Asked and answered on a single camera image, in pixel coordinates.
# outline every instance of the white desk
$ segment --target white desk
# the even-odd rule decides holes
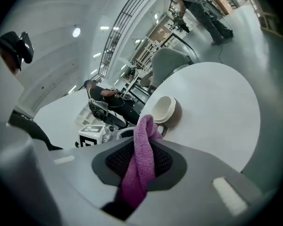
[[[151,114],[166,95],[179,101],[183,116],[165,140],[215,155],[237,171],[245,167],[257,145],[260,111],[254,91],[240,73],[213,62],[190,65],[156,89],[141,117]]]

